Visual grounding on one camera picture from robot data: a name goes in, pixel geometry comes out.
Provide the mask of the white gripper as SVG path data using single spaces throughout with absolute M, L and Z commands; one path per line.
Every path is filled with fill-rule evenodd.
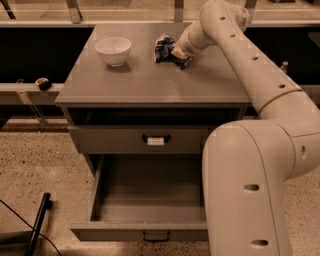
M 194 56 L 196 52 L 193 46 L 189 44 L 189 41 L 180 38 L 171 51 L 171 54 L 176 58 L 186 59 L 189 56 Z

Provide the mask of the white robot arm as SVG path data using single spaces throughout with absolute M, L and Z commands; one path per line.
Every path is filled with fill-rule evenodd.
M 216 128 L 203 148 L 211 256 L 292 256 L 281 184 L 320 165 L 320 111 L 245 35 L 249 12 L 208 0 L 174 55 L 218 45 L 258 114 Z

